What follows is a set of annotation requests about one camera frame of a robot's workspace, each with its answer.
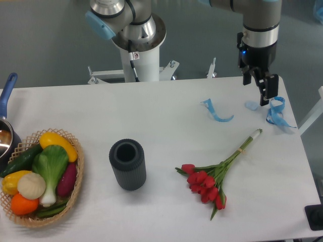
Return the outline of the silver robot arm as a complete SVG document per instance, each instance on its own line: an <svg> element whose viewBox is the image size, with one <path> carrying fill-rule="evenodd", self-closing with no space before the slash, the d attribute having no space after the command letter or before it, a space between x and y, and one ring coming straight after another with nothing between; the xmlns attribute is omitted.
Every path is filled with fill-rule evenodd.
<svg viewBox="0 0 323 242"><path fill-rule="evenodd" d="M269 67L276 56L282 1L203 1L243 16L243 30L237 34L238 67L243 85L254 79L260 91L260 105L278 95L279 77ZM90 1L85 18L93 31L112 40L122 53L158 49L166 38L163 20L152 13L151 1Z"/></svg>

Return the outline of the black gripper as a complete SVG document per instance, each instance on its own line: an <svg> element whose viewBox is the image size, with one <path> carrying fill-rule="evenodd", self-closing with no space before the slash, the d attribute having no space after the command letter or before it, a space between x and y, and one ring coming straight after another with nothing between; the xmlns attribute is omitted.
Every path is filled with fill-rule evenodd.
<svg viewBox="0 0 323 242"><path fill-rule="evenodd" d="M266 47L252 47L243 40L243 33L237 34L237 48L239 49L238 67L242 69L243 85L251 83L251 68L256 85L260 91L260 106L269 104L269 100L278 95L279 76L271 74L269 67L276 57L277 42Z"/></svg>

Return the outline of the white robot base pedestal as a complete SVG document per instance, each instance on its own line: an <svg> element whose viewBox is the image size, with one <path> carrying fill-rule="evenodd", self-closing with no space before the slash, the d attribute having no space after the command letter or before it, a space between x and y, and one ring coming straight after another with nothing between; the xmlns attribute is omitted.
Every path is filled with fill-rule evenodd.
<svg viewBox="0 0 323 242"><path fill-rule="evenodd" d="M159 64L159 49L166 38L166 26L156 14L140 25L127 25L115 33L106 22L92 12L86 13L91 28L103 39L112 40L121 55L122 70L93 72L97 83L103 79L124 78L129 82L157 82L175 80L180 63L171 60L166 66Z"/></svg>

